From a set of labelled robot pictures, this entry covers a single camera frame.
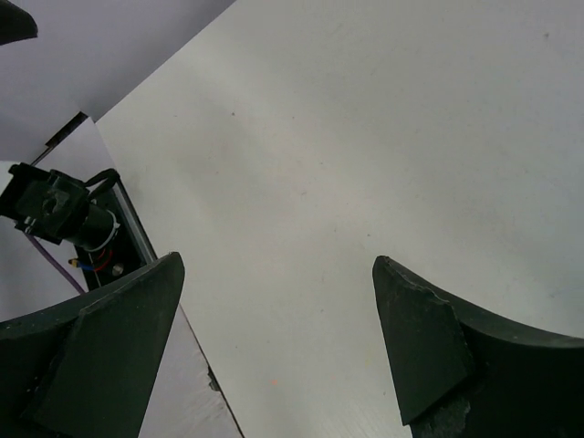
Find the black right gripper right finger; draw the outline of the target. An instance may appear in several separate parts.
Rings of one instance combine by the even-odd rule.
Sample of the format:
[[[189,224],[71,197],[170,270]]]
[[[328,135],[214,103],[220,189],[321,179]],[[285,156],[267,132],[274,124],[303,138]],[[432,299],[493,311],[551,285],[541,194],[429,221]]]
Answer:
[[[372,279],[401,423],[415,437],[580,437],[583,341],[499,316],[387,256]]]

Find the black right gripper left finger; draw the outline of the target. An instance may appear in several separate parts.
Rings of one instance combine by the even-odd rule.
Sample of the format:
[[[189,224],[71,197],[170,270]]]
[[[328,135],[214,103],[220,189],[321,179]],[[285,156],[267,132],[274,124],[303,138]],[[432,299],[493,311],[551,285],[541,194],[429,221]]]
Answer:
[[[4,437],[139,435],[183,290],[172,252],[1,324]]]

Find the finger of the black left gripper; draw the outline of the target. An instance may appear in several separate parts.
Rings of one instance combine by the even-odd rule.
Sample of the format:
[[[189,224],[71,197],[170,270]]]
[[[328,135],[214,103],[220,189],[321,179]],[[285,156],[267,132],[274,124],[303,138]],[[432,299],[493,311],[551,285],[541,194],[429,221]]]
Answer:
[[[38,27],[24,9],[8,0],[0,0],[0,45],[36,38]]]

